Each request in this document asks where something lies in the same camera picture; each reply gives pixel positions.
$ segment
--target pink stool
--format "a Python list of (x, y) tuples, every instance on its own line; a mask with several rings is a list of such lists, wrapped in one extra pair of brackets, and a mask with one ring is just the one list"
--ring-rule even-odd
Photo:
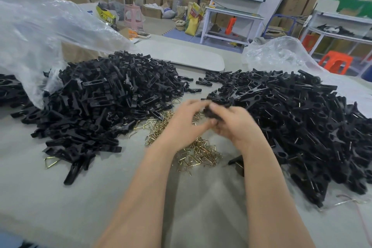
[(126, 26), (134, 30), (143, 28), (141, 7), (137, 5), (126, 4), (124, 6), (124, 23)]

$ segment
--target workbench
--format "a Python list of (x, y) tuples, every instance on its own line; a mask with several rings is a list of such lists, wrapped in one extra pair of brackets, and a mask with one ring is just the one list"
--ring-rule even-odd
[[(153, 35), (158, 41), (177, 43), (220, 54), (226, 71), (241, 68), (241, 55), (208, 46)], [(177, 66), (180, 75), (197, 79), (197, 69)], [(181, 100), (206, 97), (220, 87), (202, 87), (202, 93), (186, 93)], [(64, 186), (70, 164), (59, 162), (44, 169), (42, 150), (47, 139), (34, 139), (35, 125), (25, 125), (0, 108), (0, 230), (6, 230), (49, 248), (91, 247), (109, 224), (144, 155), (148, 130), (130, 139), (120, 136), (121, 153), (102, 152), (75, 183)], [(227, 162), (239, 155), (230, 141), (208, 131), (203, 136), (222, 153), (214, 168), (196, 166), (190, 172), (171, 167), (165, 197), (163, 247), (246, 248), (247, 216), (244, 179)], [(284, 171), (297, 209), (318, 248), (369, 247), (354, 203), (325, 212), (317, 211)], [(343, 201), (336, 194), (351, 193), (332, 182), (325, 205)], [(366, 226), (372, 233), (372, 203), (360, 205)]]

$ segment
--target white board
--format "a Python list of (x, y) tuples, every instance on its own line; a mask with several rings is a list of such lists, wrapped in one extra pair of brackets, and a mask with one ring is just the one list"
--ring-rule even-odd
[(143, 55), (170, 61), (174, 64), (222, 72), (225, 69), (223, 58), (212, 52), (174, 43), (156, 40), (142, 40), (136, 44)]

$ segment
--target green panel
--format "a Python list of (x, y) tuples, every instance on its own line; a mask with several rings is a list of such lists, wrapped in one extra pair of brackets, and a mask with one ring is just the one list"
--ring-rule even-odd
[(367, 16), (372, 18), (372, 0), (339, 0), (337, 12), (342, 9), (358, 10), (361, 9), (357, 17)]

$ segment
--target red stool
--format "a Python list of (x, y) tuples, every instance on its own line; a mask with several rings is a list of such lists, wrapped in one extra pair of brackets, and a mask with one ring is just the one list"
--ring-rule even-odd
[(319, 38), (319, 35), (315, 34), (307, 34), (304, 38), (304, 41), (302, 42), (302, 45), (306, 49), (307, 52), (309, 52), (315, 45)]
[[(331, 73), (340, 75), (344, 75), (346, 73), (347, 69), (350, 67), (351, 62), (353, 61), (352, 56), (336, 51), (329, 51), (320, 60), (319, 65), (321, 66), (326, 59), (328, 59), (328, 61), (323, 68), (330, 71)], [(338, 71), (343, 63), (345, 63), (345, 67), (339, 73)]]

